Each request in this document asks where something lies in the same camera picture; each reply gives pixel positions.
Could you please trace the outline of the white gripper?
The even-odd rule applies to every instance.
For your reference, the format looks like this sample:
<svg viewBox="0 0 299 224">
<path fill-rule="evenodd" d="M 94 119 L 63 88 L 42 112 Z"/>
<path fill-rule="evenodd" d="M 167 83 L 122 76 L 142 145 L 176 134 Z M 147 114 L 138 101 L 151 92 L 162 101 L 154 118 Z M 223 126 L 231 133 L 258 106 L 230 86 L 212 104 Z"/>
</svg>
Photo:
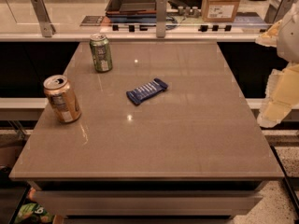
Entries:
<svg viewBox="0 0 299 224">
<path fill-rule="evenodd" d="M 277 47 L 278 56 L 291 62 L 282 71 L 272 70 L 259 110 L 258 124 L 264 128 L 273 128 L 299 104 L 299 1 L 292 4 L 282 20 L 260 34 L 255 43 L 264 47 Z"/>
</svg>

